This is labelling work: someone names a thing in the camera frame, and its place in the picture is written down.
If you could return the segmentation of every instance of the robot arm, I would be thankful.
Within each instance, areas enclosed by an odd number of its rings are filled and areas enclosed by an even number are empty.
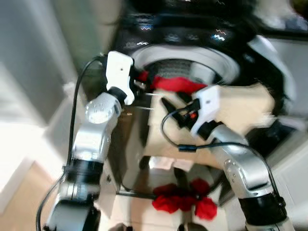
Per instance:
[[[237,133],[221,123],[210,132],[215,142],[248,145]],[[211,148],[223,167],[227,179],[239,199],[248,231],[293,231],[283,198],[275,193],[265,163],[250,149],[236,145]]]
[[[100,178],[108,154],[111,133],[125,104],[132,104],[129,71],[133,60],[111,51],[106,76],[108,93],[102,93],[86,106],[85,121],[72,149],[73,159],[64,168],[57,201],[44,226],[46,231],[96,231],[100,211],[94,201],[100,194]]]

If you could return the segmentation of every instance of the floor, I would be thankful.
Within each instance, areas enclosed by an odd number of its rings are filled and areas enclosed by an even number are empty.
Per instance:
[[[218,198],[219,189],[210,197],[215,201]],[[117,224],[124,223],[132,226],[134,231],[176,231],[184,220],[191,220],[201,224],[209,231],[228,231],[226,215],[223,208],[218,208],[218,214],[212,221],[201,220],[195,216],[190,218],[190,213],[180,210],[174,214],[156,211],[152,207],[152,201],[135,197],[117,195],[110,220],[101,220],[99,231],[114,231]]]
[[[52,185],[52,179],[36,163],[32,165],[25,175],[19,189],[9,202],[4,213],[0,215],[1,230],[6,231],[34,231],[35,216],[39,203],[46,191]],[[215,201],[219,191],[211,197]],[[55,199],[55,194],[50,198],[42,213],[42,224],[46,221]],[[218,209],[218,215],[213,221],[191,218],[189,213],[180,211],[168,214],[156,211],[152,207],[152,200],[117,195],[110,219],[101,218],[99,231],[111,231],[116,224],[131,225],[134,231],[176,231],[185,220],[200,223],[209,231],[227,231],[225,211]]]

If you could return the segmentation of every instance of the black wire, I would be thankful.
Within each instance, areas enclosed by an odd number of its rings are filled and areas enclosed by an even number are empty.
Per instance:
[[[70,124],[70,130],[69,130],[69,143],[68,143],[68,155],[67,155],[67,161],[66,161],[66,166],[69,166],[71,161],[72,161],[72,149],[73,149],[73,138],[74,138],[74,125],[75,125],[75,116],[76,116],[76,107],[77,107],[77,96],[78,96],[78,91],[79,91],[79,86],[82,81],[82,78],[84,77],[88,67],[95,61],[100,61],[102,57],[96,56],[94,57],[91,61],[87,62],[85,66],[83,67],[81,74],[78,76],[76,86],[75,86],[75,92],[74,92],[74,99],[73,99],[73,107],[72,107],[72,117],[71,117],[71,124]],[[36,230],[41,231],[41,224],[40,224],[40,218],[41,218],[41,213],[43,210],[43,207],[49,198],[50,194],[52,191],[56,188],[56,186],[60,183],[60,181],[65,177],[66,173],[62,174],[62,176],[50,187],[48,190],[45,198],[42,200],[38,207],[37,211],[37,216],[36,216]]]
[[[195,146],[195,145],[183,145],[183,144],[176,144],[174,141],[172,141],[168,136],[167,134],[165,133],[164,131],[164,124],[165,122],[167,121],[168,118],[170,118],[171,116],[173,116],[174,114],[176,113],[179,113],[179,112],[182,112],[182,111],[186,111],[188,109],[189,106],[187,107],[184,107],[184,108],[180,108],[180,109],[177,109],[169,114],[167,114],[162,122],[161,122],[161,131],[162,131],[162,134],[164,136],[164,138],[170,143],[172,144],[172,146],[176,147],[176,148],[179,148],[180,146],[185,146],[187,148],[192,148],[192,149],[203,149],[203,148],[214,148],[214,147],[222,147],[222,146],[238,146],[238,147],[243,147],[243,148],[246,148],[248,150],[250,150],[254,155],[256,155],[257,157],[259,157],[261,159],[261,161],[264,163],[264,165],[266,166],[266,169],[268,171],[268,174],[269,174],[269,179],[270,179],[270,182],[272,184],[272,187],[273,187],[273,190],[276,194],[276,196],[280,197],[279,195],[279,192],[278,192],[278,189],[277,189],[277,185],[276,185],[276,182],[275,182],[275,179],[273,177],[273,173],[271,172],[271,169],[268,165],[268,163],[266,162],[266,160],[263,158],[263,156],[258,153],[255,149],[253,149],[252,147],[248,146],[248,145],[245,145],[245,144],[242,144],[242,143],[236,143],[236,142],[220,142],[220,143],[210,143],[210,144],[204,144],[204,145],[199,145],[199,146]]]
[[[161,124],[160,124],[160,129],[161,129],[161,131],[162,131],[162,134],[163,134],[164,138],[165,138],[170,144],[172,144],[172,146],[174,146],[174,147],[176,147],[176,148],[178,148],[179,145],[176,144],[175,142],[173,142],[173,141],[167,136],[167,134],[166,134],[165,131],[164,131],[164,124],[165,124],[165,122],[167,121],[167,119],[169,119],[169,118],[170,118],[171,116],[173,116],[174,114],[179,113],[179,112],[182,112],[182,111],[186,111],[186,110],[187,110],[187,108],[184,107],[184,108],[177,109],[177,110],[175,110],[175,111],[173,111],[173,112],[170,112],[168,115],[166,115],[166,116],[163,118],[163,120],[162,120],[162,122],[161,122]]]
[[[276,223],[275,223],[275,225],[276,225],[276,227],[277,227],[278,231],[280,231],[280,229],[279,229],[278,225],[277,225]]]
[[[37,216],[36,216],[36,231],[41,231],[41,225],[40,225],[40,218],[42,214],[43,207],[47,201],[47,199],[50,197],[52,191],[55,189],[55,187],[60,183],[60,181],[64,178],[64,173],[62,176],[49,188],[48,192],[46,193],[45,198],[42,200],[38,207]]]

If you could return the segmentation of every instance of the beige cloth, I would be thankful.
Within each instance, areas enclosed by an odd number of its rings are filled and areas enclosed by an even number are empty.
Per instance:
[[[219,88],[220,109],[216,121],[222,121],[241,135],[247,134],[254,124],[261,123],[264,114],[270,113],[274,107],[273,98],[261,84],[250,87]],[[185,104],[172,92],[157,91],[156,93],[157,96],[152,99],[151,107],[154,110],[151,111],[149,117],[150,132],[144,155],[185,159],[194,163],[221,168],[209,149],[197,150],[195,153],[179,152],[177,148],[171,146],[165,140],[160,131],[160,123],[167,112],[160,103],[161,97],[166,97],[177,108],[184,107]],[[206,143],[200,137],[192,137],[187,129],[179,129],[174,119],[167,120],[164,128],[166,134],[175,143],[196,145]]]

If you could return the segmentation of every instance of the red cloth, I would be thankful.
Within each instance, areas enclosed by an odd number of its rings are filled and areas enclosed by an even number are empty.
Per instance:
[[[217,206],[211,198],[203,197],[196,203],[194,214],[200,219],[212,220],[217,215]]]
[[[149,72],[144,71],[138,76],[138,80],[145,82]],[[151,89],[163,89],[173,92],[185,92],[192,94],[207,85],[201,83],[192,82],[184,77],[163,78],[161,76],[155,76],[151,84]]]
[[[193,205],[196,206],[195,215],[201,219],[212,220],[217,215],[217,206],[212,199],[207,198],[209,185],[198,178],[190,183],[192,190],[184,190],[175,184],[157,187],[153,193],[158,197],[152,202],[156,210],[174,213],[178,209],[187,212]]]

